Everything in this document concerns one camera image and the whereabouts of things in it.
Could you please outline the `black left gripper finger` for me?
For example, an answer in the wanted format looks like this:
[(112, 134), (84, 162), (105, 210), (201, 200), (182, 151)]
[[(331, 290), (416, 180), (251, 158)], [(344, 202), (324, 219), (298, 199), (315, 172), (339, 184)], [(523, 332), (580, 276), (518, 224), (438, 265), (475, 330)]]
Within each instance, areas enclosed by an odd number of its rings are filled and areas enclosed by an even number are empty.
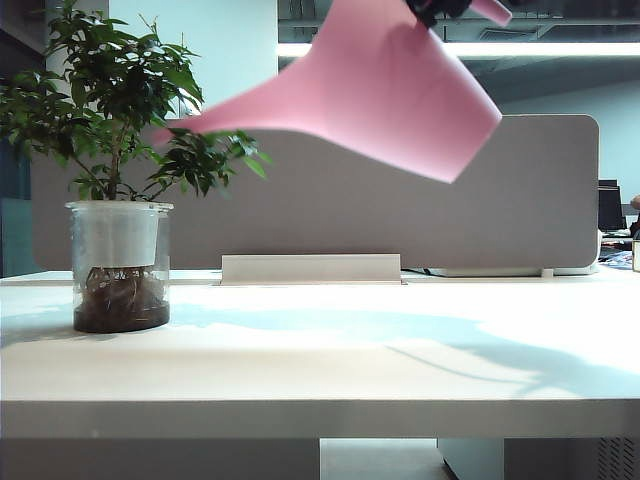
[(432, 28), (437, 24), (438, 6), (431, 0), (406, 0), (410, 11), (426, 28)]

